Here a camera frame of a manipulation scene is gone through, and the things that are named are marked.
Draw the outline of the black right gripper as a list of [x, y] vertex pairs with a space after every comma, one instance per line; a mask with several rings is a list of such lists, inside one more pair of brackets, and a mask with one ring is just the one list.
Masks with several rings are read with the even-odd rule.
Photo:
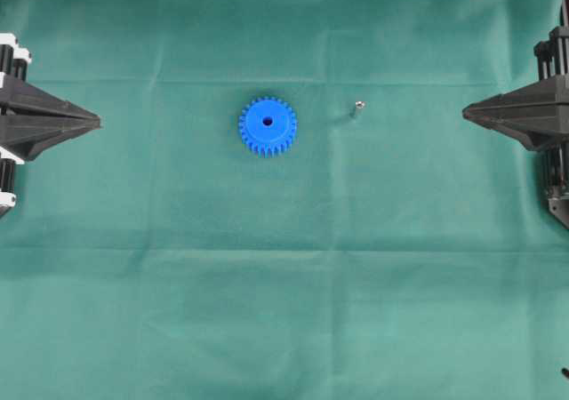
[[[465, 120], [518, 141], [528, 151], [541, 152], [549, 213], [568, 226], [568, 27], [559, 26], [549, 39], [534, 46], [539, 80], [546, 93], [500, 94], [468, 105]], [[545, 129], [479, 116], [491, 110], [544, 107]]]

